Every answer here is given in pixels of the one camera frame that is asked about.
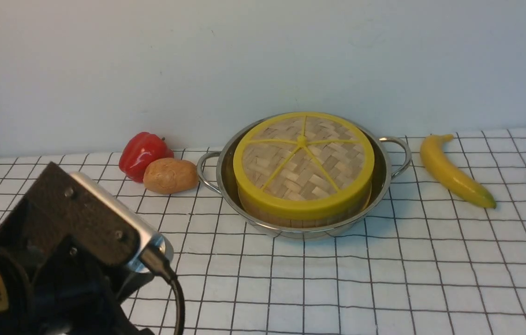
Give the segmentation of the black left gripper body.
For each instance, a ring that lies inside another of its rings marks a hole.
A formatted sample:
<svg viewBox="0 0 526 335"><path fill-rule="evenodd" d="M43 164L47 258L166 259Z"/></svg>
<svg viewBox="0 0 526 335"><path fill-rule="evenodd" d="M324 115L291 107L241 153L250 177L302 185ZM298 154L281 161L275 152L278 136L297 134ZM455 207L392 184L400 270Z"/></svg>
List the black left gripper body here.
<svg viewBox="0 0 526 335"><path fill-rule="evenodd" d="M127 269L138 233L56 163L0 224L0 335L150 335L122 303L153 280Z"/></svg>

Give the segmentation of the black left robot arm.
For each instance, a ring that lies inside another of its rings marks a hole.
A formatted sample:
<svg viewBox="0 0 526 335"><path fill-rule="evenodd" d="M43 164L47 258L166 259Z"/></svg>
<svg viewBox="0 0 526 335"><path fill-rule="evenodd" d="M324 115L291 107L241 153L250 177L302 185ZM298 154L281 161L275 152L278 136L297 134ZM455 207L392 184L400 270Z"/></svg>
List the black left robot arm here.
<svg viewBox="0 0 526 335"><path fill-rule="evenodd" d="M122 303L150 283L133 232L56 163L0 224L0 335L150 335Z"/></svg>

